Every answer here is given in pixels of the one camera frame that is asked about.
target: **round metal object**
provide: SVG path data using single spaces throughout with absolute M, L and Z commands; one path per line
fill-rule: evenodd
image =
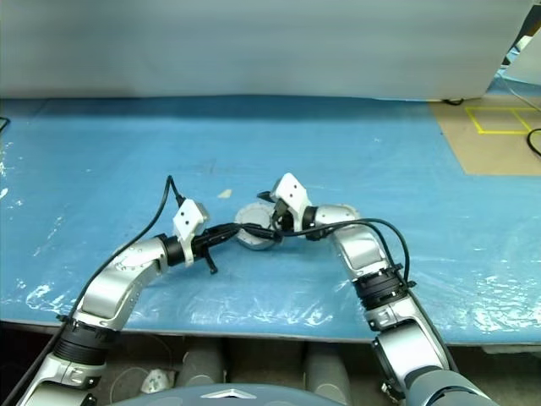
M 271 227 L 272 206 L 263 205 L 261 203 L 252 203 L 240 209 L 235 216 L 235 222 L 259 224 L 263 228 Z M 275 241 L 270 239 L 261 239 L 254 235 L 240 230 L 237 234 L 237 240 L 251 250 L 266 250 L 275 244 Z

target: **floor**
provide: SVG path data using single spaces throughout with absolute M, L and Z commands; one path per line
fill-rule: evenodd
M 42 334 L 2 330 L 3 376 L 2 398 L 15 377 L 31 361 L 46 341 Z M 173 368 L 182 364 L 185 349 L 193 338 L 125 334 L 109 360 L 107 373 L 93 391 L 99 405 L 109 404 L 139 394 L 145 378 L 142 370 Z M 27 344 L 25 352 L 20 344 Z M 303 388 L 303 354 L 305 343 L 285 340 L 224 339 L 231 382 L 258 382 Z M 379 392 L 380 373 L 367 344 L 340 344 L 351 382 L 354 406 L 390 405 Z M 486 354 L 481 348 L 452 348 L 461 372 L 484 390 L 500 406 L 538 406 L 541 404 L 541 360 L 531 354 Z

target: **blue table surface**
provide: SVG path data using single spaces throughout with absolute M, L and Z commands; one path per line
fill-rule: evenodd
M 402 230 L 418 296 L 447 341 L 541 340 L 541 178 L 466 175 L 426 103 L 9 100 L 3 115 L 2 320 L 50 324 L 67 313 L 86 278 L 150 220 L 169 173 L 217 224 L 292 172 L 316 205 L 348 203 Z M 171 233 L 174 213 L 170 202 L 150 235 Z M 201 261 L 170 269 L 127 328 L 373 337 L 329 241 L 263 252 L 232 241 L 213 254 L 219 273 Z

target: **brown cardboard surface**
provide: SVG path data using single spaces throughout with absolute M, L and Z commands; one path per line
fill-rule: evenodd
M 530 100 L 541 105 L 541 97 Z M 430 106 L 465 173 L 541 176 L 541 159 L 526 144 L 528 131 L 541 128 L 541 112 L 514 96 Z M 541 146 L 541 135 L 534 141 Z

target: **plastic wrap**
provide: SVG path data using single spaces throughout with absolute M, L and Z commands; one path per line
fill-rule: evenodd
M 418 296 L 446 340 L 539 338 L 541 179 L 465 175 L 425 103 L 219 97 L 3 109 L 12 119 L 0 136 L 5 321 L 48 324 L 68 312 L 86 278 L 150 220 L 167 174 L 217 224 L 292 172 L 316 205 L 347 203 L 402 230 Z M 150 236 L 170 234 L 174 212 L 171 202 Z M 212 254 L 216 275 L 202 261 L 170 269 L 127 328 L 373 337 L 330 241 L 262 252 L 232 241 Z

